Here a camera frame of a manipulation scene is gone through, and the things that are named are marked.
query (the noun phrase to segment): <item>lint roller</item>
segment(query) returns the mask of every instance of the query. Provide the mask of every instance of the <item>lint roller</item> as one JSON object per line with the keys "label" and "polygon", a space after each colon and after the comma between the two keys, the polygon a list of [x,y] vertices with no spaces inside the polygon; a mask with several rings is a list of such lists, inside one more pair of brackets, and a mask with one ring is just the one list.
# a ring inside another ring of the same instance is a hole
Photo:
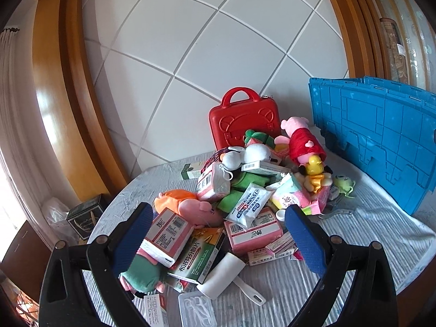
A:
{"label": "lint roller", "polygon": [[208,298],[215,300],[231,282],[234,282],[252,302],[262,306],[267,302],[266,299],[238,277],[245,266],[246,264],[238,257],[226,253],[221,262],[208,274],[204,283],[197,285],[197,289]]}

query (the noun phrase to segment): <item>blue crate lid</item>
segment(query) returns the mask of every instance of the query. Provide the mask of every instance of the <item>blue crate lid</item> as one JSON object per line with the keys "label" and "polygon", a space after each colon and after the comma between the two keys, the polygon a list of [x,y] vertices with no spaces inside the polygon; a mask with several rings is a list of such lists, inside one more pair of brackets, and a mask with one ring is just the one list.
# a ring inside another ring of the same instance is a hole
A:
{"label": "blue crate lid", "polygon": [[436,186],[436,95],[375,77],[311,78],[309,89],[326,146],[413,214]]}

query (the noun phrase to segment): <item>curtain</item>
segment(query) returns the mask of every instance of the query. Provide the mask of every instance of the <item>curtain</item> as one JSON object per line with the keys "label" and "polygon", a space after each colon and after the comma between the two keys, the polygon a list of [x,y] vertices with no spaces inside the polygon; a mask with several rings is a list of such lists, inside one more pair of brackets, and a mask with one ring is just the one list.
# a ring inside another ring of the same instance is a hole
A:
{"label": "curtain", "polygon": [[17,33],[16,29],[5,29],[0,33],[0,171],[6,174],[10,189],[32,228],[49,248],[53,248],[58,237],[41,212],[44,203],[52,198],[51,189],[33,158],[20,121],[19,90],[15,89],[14,81]]}

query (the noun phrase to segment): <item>black box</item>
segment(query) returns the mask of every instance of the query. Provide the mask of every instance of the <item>black box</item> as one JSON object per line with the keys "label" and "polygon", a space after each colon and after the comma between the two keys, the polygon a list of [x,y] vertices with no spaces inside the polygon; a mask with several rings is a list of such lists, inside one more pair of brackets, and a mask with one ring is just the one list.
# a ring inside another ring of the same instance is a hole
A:
{"label": "black box", "polygon": [[102,216],[107,206],[108,203],[106,199],[103,194],[100,194],[71,209],[67,215],[67,221],[82,240],[86,240],[91,236],[95,224]]}

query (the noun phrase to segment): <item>alcohol wipes packet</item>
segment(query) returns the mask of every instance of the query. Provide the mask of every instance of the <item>alcohol wipes packet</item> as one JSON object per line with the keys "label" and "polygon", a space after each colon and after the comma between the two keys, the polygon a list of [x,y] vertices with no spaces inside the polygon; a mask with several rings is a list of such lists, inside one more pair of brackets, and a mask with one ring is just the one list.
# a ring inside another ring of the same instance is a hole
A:
{"label": "alcohol wipes packet", "polygon": [[272,192],[269,190],[257,184],[250,183],[241,199],[239,199],[225,219],[238,224],[247,231],[257,214],[260,213],[267,203],[271,194]]}

